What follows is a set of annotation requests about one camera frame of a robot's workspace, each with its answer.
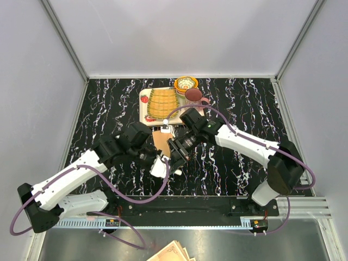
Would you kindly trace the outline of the white glue stick cap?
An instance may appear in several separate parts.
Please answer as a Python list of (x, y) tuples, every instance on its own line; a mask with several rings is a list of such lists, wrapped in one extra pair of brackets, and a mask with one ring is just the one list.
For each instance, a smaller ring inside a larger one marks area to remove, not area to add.
[(176, 170), (176, 171), (174, 172), (174, 174), (176, 174), (176, 175), (179, 175), (179, 176), (180, 176), (180, 175), (182, 174), (182, 171), (178, 169), (178, 170)]

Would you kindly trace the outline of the brown paper envelope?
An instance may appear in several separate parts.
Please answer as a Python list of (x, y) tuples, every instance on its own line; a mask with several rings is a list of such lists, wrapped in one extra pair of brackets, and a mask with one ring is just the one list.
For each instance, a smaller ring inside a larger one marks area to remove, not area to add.
[(168, 144), (169, 139), (173, 138), (171, 133), (162, 133), (157, 130), (152, 132), (154, 146), (157, 150), (161, 150), (163, 155), (170, 157), (170, 146)]

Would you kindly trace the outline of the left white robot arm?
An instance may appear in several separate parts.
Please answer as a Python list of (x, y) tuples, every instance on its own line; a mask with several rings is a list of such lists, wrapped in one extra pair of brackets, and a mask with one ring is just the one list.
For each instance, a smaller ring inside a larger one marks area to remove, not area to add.
[[(30, 230), (45, 232), (60, 220), (88, 212), (112, 215), (117, 210), (120, 196), (136, 204), (148, 200), (133, 200), (119, 192), (103, 173), (126, 159), (138, 161), (151, 175), (168, 178), (167, 159), (154, 147), (146, 145), (152, 131), (143, 123), (133, 123), (125, 131), (102, 136), (76, 161), (54, 176), (35, 185), (23, 183), (17, 188), (22, 206), (17, 212), (25, 212)], [(106, 189), (71, 196), (70, 192), (94, 176), (100, 176), (107, 184)]]

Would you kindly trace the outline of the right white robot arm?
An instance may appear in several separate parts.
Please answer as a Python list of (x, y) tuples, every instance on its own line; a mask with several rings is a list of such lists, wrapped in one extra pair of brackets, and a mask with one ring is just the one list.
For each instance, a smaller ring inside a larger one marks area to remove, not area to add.
[(280, 195), (290, 195), (305, 171), (296, 146), (289, 140), (268, 141), (242, 132), (220, 116), (209, 120), (195, 108), (186, 110), (180, 119), (188, 128), (181, 137), (168, 140), (170, 167), (179, 169), (191, 158), (201, 143), (227, 148), (258, 162), (267, 170), (267, 178), (258, 185), (247, 201), (248, 212), (260, 215), (266, 205)]

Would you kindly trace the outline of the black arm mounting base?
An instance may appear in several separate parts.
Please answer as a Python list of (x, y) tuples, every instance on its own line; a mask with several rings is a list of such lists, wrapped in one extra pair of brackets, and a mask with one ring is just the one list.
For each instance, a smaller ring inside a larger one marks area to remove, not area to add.
[(276, 200), (260, 206), (246, 196), (159, 196), (145, 204), (135, 204), (121, 197), (116, 198), (122, 216), (165, 213), (165, 214), (218, 214), (227, 216), (277, 217)]

